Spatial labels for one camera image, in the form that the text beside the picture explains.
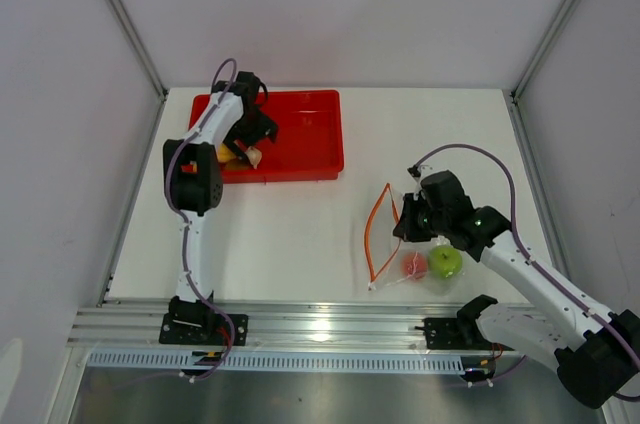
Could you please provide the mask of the garlic bulb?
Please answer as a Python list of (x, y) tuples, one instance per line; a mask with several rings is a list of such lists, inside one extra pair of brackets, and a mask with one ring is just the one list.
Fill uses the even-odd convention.
[(251, 146), (246, 149), (245, 154), (247, 156), (248, 164), (253, 169), (257, 169), (263, 157), (262, 152), (258, 148)]

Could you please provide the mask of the small pink peach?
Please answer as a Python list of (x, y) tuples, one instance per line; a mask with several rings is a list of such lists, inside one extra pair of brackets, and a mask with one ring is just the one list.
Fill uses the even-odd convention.
[(428, 272), (428, 260), (419, 252), (407, 252), (401, 259), (403, 275), (410, 280), (423, 279)]

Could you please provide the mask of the yellow lemon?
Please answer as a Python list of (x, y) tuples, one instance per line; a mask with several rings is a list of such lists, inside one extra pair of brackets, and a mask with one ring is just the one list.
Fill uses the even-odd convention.
[(216, 158), (218, 163), (222, 166), (225, 166), (230, 162), (239, 162), (238, 156), (225, 144), (221, 144), (216, 148)]

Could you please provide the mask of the green apple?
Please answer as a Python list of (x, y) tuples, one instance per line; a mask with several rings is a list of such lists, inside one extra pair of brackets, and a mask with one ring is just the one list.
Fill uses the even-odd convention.
[(460, 273), (463, 259), (460, 252), (450, 245), (438, 245), (429, 251), (428, 261), (432, 273), (441, 279), (449, 279)]

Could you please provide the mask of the red plastic bin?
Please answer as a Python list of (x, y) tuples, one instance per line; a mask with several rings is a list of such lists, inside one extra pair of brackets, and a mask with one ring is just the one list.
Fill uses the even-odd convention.
[(340, 97), (336, 90), (276, 91), (260, 96), (261, 110), (279, 126), (274, 142), (257, 144), (255, 169), (220, 167), (226, 184), (327, 181), (344, 168)]

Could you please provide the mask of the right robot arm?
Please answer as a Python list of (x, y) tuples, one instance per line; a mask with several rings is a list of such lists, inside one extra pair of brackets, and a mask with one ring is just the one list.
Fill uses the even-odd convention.
[(598, 409), (639, 373), (639, 317), (616, 313), (577, 288), (554, 267), (537, 261), (516, 234), (514, 219), (491, 206), (476, 207), (449, 170), (426, 174), (412, 166), (416, 188), (403, 197), (395, 237), (404, 242), (444, 238), (515, 287), (542, 315), (536, 321), (479, 296), (456, 324), (468, 347), (504, 344), (544, 365), (569, 394)]

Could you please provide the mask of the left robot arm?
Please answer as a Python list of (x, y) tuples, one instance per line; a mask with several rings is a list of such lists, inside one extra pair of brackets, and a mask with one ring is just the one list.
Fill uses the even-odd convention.
[(181, 266), (168, 315), (197, 344), (217, 331), (212, 308), (212, 246), (203, 236), (222, 199), (222, 170), (228, 164), (254, 170), (262, 161), (257, 144), (274, 142), (278, 125), (263, 111), (268, 89), (254, 73), (216, 78), (200, 117), (180, 139), (163, 144), (164, 197), (181, 220)]

